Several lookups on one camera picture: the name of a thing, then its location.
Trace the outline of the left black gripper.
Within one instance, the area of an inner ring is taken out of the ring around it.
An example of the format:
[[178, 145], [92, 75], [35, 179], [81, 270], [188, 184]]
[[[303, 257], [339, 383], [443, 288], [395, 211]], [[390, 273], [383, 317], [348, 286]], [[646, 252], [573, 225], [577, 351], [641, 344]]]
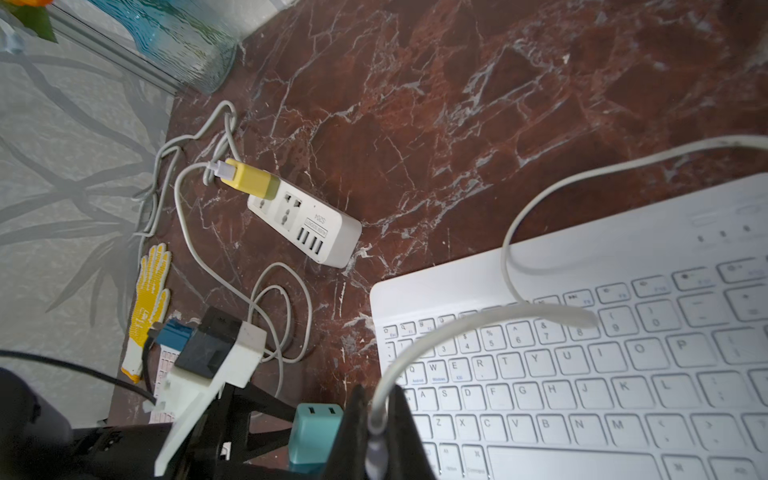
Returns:
[[[250, 463], [288, 444], [290, 429], [251, 433], [263, 413], [293, 421], [296, 409], [249, 384], [226, 386], [175, 453], [162, 479], [295, 479], [287, 470]], [[78, 429], [72, 450], [77, 479], [152, 479], [171, 423]]]

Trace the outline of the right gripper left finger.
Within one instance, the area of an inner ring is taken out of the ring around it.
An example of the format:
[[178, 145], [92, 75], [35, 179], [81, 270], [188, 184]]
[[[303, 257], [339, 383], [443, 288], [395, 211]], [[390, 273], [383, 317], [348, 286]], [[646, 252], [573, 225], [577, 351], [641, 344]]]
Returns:
[[324, 479], [366, 479], [368, 398], [357, 385], [347, 399], [342, 421], [326, 462]]

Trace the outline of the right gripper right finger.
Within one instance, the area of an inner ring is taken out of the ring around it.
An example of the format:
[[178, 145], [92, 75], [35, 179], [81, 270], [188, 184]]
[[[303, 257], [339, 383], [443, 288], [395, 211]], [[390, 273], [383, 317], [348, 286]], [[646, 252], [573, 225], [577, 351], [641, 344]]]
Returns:
[[434, 480], [404, 390], [395, 386], [388, 398], [385, 440], [388, 449], [387, 480]]

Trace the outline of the teal USB charger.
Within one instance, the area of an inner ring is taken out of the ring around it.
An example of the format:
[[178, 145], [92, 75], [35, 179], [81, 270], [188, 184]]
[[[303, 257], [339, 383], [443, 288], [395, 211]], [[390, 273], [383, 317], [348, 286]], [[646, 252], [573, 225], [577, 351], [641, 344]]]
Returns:
[[288, 442], [290, 471], [315, 474], [323, 470], [343, 414], [337, 404], [301, 403], [296, 407]]

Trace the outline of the white power strip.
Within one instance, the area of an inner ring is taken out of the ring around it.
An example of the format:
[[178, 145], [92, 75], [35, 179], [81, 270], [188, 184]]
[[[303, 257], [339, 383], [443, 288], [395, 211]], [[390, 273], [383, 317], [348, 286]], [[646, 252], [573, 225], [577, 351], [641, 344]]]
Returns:
[[361, 236], [361, 223], [282, 181], [272, 200], [250, 195], [248, 209], [318, 264], [343, 269]]

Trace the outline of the yellow USB charger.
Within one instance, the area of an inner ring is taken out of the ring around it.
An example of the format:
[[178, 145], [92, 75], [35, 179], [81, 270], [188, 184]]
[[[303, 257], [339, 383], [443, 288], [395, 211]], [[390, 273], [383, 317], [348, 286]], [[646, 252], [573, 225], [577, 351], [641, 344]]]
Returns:
[[225, 185], [265, 200], [273, 200], [280, 186], [277, 176], [233, 158], [217, 161], [213, 171]]

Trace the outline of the white wireless keyboard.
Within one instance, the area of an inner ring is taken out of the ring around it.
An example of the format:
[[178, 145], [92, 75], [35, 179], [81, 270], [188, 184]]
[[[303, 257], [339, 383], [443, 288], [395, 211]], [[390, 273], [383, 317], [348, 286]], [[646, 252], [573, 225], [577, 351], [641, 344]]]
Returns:
[[516, 244], [519, 291], [593, 329], [505, 320], [402, 377], [442, 479], [763, 479], [767, 178]]

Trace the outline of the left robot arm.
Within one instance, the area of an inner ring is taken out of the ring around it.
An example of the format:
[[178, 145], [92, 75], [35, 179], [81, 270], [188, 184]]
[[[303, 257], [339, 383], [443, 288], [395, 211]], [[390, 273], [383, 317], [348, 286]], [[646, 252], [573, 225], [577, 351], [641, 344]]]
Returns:
[[[228, 386], [172, 455], [165, 479], [295, 479], [252, 464], [287, 444], [289, 430], [250, 432], [265, 392]], [[4, 479], [151, 479], [171, 424], [74, 429], [9, 370], [1, 372], [1, 476]]]

